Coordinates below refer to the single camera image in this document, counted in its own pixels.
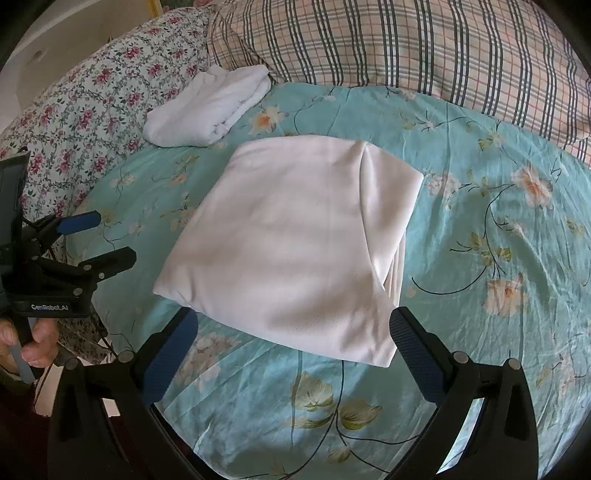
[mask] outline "teal bed sheet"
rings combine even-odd
[[[98,210],[100,227],[67,250],[73,262],[126,245],[138,254],[93,299],[114,347],[137,350],[176,312],[152,285],[236,147],[304,134],[367,140],[424,173],[401,304],[451,351],[521,361],[543,475],[589,412],[591,172],[540,137],[428,96],[278,85],[218,143],[148,147],[112,171],[79,210]],[[398,353],[389,368],[341,362],[203,316],[158,407],[228,478],[306,480],[384,478],[433,412]]]

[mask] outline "folded white sheet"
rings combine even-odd
[[[264,65],[232,72],[213,65],[148,113],[144,137],[160,147],[206,147],[218,141],[270,90],[268,73]]]
[[[364,141],[241,145],[154,292],[292,348],[387,367],[423,175]]]

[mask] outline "black mount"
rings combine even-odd
[[[50,480],[221,480],[177,449],[153,403],[160,400],[197,335],[197,315],[181,309],[137,354],[108,365],[70,360],[61,376],[49,437]],[[451,353],[405,307],[392,312],[392,338],[427,401],[437,409],[388,480],[536,480],[538,440],[530,392],[516,359],[502,367]],[[126,459],[101,398],[116,401],[143,471]],[[466,419],[472,400],[480,416],[458,463],[437,473]]]
[[[36,318],[84,318],[97,284],[134,266],[135,252],[126,247],[81,262],[77,267],[44,258],[62,235],[94,228],[98,212],[59,218],[48,215],[26,222],[20,198],[27,177],[29,153],[0,162],[0,315],[9,317],[20,346],[33,341]],[[43,373],[12,351],[23,381],[31,383]]]

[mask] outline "blue gripper pad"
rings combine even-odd
[[[390,335],[425,400],[441,406],[447,393],[447,379],[444,370],[427,348],[429,334],[410,310],[399,307],[390,315]]]
[[[179,310],[170,324],[176,321],[178,325],[174,330],[168,332],[168,327],[163,330],[163,334],[168,333],[168,338],[147,365],[142,376],[142,402],[146,406],[162,400],[174,374],[197,337],[199,320],[194,310],[188,308]]]
[[[93,211],[62,219],[56,230],[60,235],[71,235],[99,225],[100,213]]]

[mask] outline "floral pillow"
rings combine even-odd
[[[31,151],[25,216],[68,215],[140,149],[146,114],[209,65],[207,8],[182,8],[119,37],[48,87],[0,134],[0,159]]]

